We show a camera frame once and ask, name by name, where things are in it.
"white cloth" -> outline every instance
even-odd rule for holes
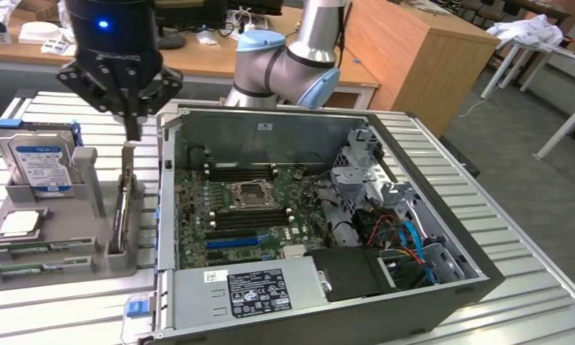
[[[563,41],[563,33],[556,25],[547,22],[544,14],[513,23],[494,23],[486,33],[500,39],[498,49],[510,40],[536,50],[549,52]]]

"robotic arm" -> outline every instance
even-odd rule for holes
[[[127,141],[174,97],[181,73],[162,65],[153,0],[66,0],[78,49],[57,73],[62,84],[125,126]]]
[[[341,40],[345,0],[306,0],[296,40],[285,47],[277,32],[243,32],[235,46],[227,106],[273,108],[277,96],[320,107],[338,83],[334,43]]]

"motherboard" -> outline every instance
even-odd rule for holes
[[[175,170],[178,268],[280,259],[324,248],[325,219],[317,199],[304,192],[313,182],[314,175],[297,165]]]

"metal slotted surface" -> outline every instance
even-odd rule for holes
[[[97,175],[115,180],[123,129],[109,115],[97,113],[70,93],[38,93],[33,100],[14,100],[6,116],[27,121],[81,123],[82,141],[98,149]],[[433,188],[464,227],[506,277],[484,300],[462,308],[432,332],[384,345],[398,344],[575,344],[575,288],[532,244],[519,227],[478,188],[446,151],[430,140],[418,122],[402,114],[380,114]],[[0,344],[119,344],[122,304],[133,293],[151,291],[153,239],[158,171],[154,120],[143,125],[142,146],[134,150],[138,179],[145,184],[135,275],[71,285],[53,285],[0,292]],[[390,157],[385,163],[398,179],[405,179]],[[0,159],[0,185],[7,180]],[[149,327],[142,318],[131,328]],[[127,338],[127,324],[123,338]]]

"warning label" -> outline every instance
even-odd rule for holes
[[[290,309],[280,269],[227,275],[229,304],[234,318]]]

